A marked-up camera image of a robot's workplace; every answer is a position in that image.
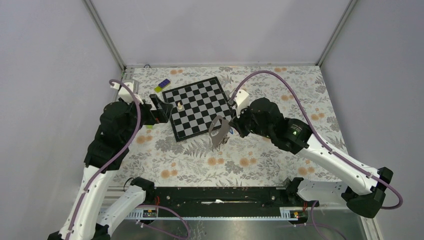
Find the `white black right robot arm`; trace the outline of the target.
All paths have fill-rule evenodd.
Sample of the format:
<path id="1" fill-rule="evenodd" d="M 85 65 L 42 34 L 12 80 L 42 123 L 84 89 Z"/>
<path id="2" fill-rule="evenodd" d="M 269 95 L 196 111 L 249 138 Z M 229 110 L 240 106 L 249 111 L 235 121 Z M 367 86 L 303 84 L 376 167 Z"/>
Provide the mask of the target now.
<path id="1" fill-rule="evenodd" d="M 235 106 L 235 114 L 229 124 L 242 138 L 249 134 L 266 137 L 278 149 L 311 160 L 341 180 L 337 185 L 296 178 L 286 193 L 291 205 L 315 200 L 345 202 L 352 212 L 369 219 L 384 209 L 392 170 L 366 165 L 339 151 L 314 133 L 307 123 L 284 117 L 277 104 L 265 97 L 249 103 L 247 97 L 237 95 L 231 104 Z"/>

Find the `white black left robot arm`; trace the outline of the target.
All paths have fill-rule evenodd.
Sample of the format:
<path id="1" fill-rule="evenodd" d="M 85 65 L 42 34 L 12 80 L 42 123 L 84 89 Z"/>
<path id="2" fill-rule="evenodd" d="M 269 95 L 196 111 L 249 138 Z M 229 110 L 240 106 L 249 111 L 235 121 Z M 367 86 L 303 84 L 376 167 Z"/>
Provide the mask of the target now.
<path id="1" fill-rule="evenodd" d="M 128 192 L 106 211 L 100 210 L 106 192 L 117 174 L 129 145 L 144 125 L 167 123 L 173 105 L 150 94 L 152 105 L 122 99 L 106 105 L 93 142 L 88 146 L 77 199 L 64 226 L 48 236 L 50 240 L 109 240 L 119 224 L 138 205 L 155 200 L 154 183 L 136 177 Z"/>

